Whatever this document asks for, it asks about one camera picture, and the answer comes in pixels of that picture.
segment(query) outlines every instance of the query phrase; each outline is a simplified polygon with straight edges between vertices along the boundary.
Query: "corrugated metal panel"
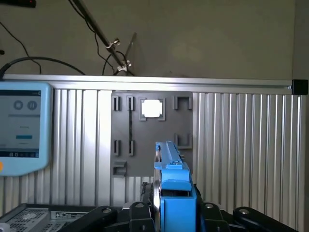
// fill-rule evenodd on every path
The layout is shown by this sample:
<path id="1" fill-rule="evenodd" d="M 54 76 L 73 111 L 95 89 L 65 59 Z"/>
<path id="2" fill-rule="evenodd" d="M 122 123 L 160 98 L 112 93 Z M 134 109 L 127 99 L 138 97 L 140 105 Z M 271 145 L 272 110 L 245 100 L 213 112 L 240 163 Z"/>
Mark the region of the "corrugated metal panel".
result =
<path id="1" fill-rule="evenodd" d="M 199 94 L 194 171 L 206 201 L 303 228 L 304 99 Z"/>
<path id="2" fill-rule="evenodd" d="M 121 206 L 152 177 L 110 175 L 111 91 L 55 90 L 46 169 L 0 178 L 0 215 L 20 203 Z M 207 201 L 250 206 L 302 231 L 304 98 L 195 93 L 193 180 Z"/>

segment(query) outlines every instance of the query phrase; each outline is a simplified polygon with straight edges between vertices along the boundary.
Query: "black bracket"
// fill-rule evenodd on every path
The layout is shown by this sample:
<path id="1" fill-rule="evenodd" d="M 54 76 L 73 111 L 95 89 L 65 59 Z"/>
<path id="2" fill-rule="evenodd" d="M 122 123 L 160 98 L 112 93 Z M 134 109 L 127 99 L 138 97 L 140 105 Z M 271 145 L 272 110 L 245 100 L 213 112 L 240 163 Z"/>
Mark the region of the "black bracket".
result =
<path id="1" fill-rule="evenodd" d="M 192 98 L 191 97 L 173 97 L 173 110 L 178 110 L 178 101 L 186 99 L 188 101 L 187 110 L 192 110 Z"/>
<path id="2" fill-rule="evenodd" d="M 308 95 L 308 80 L 292 80 L 292 95 Z"/>
<path id="3" fill-rule="evenodd" d="M 180 143 L 180 137 L 178 134 L 174 134 L 174 143 L 177 146 L 179 150 L 184 150 L 184 149 L 192 149 L 192 134 L 188 133 L 187 134 L 187 142 L 186 143 Z"/>
<path id="4" fill-rule="evenodd" d="M 126 161 L 115 161 L 112 166 L 112 174 L 114 176 L 126 176 Z"/>
<path id="5" fill-rule="evenodd" d="M 113 96 L 112 97 L 112 110 L 121 111 L 120 97 Z"/>
<path id="6" fill-rule="evenodd" d="M 120 156 L 120 150 L 121 150 L 121 140 L 114 140 L 113 141 L 113 154 L 114 156 Z"/>

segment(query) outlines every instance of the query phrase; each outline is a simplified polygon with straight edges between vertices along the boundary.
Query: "bolt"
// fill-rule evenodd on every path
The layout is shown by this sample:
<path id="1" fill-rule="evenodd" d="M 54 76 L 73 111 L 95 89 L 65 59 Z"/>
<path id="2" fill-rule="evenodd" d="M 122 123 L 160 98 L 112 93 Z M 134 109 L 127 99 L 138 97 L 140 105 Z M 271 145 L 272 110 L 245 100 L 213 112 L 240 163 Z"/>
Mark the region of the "bolt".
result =
<path id="1" fill-rule="evenodd" d="M 116 39 L 114 40 L 113 44 L 114 44 L 115 46 L 120 45 L 120 40 L 119 40 L 118 38 L 116 38 Z"/>
<path id="2" fill-rule="evenodd" d="M 208 208 L 208 209 L 212 209 L 212 208 L 213 208 L 213 205 L 212 205 L 212 204 L 209 204 L 209 203 L 207 203 L 205 206 L 206 206 L 206 208 Z"/>
<path id="3" fill-rule="evenodd" d="M 110 208 L 105 208 L 105 209 L 102 210 L 102 212 L 103 212 L 104 214 L 108 214 L 110 211 L 111 211 Z"/>
<path id="4" fill-rule="evenodd" d="M 249 214 L 249 211 L 246 209 L 240 209 L 239 210 L 242 214 Z"/>

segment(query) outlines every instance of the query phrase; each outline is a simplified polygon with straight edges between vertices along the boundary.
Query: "black mechanical link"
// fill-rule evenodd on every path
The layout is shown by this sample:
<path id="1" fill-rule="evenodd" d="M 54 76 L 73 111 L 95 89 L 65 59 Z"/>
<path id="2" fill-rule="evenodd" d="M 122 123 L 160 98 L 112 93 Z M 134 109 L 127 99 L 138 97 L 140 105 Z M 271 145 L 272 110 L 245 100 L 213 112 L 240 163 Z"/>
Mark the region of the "black mechanical link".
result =
<path id="1" fill-rule="evenodd" d="M 234 220 L 249 231 L 297 232 L 275 219 L 249 207 L 239 207 L 233 212 Z"/>
<path id="2" fill-rule="evenodd" d="M 70 223 L 58 232 L 99 231 L 117 219 L 117 210 L 110 206 L 101 206 Z"/>
<path id="3" fill-rule="evenodd" d="M 155 232 L 149 205 L 144 202 L 135 202 L 130 206 L 130 232 L 139 231 Z"/>

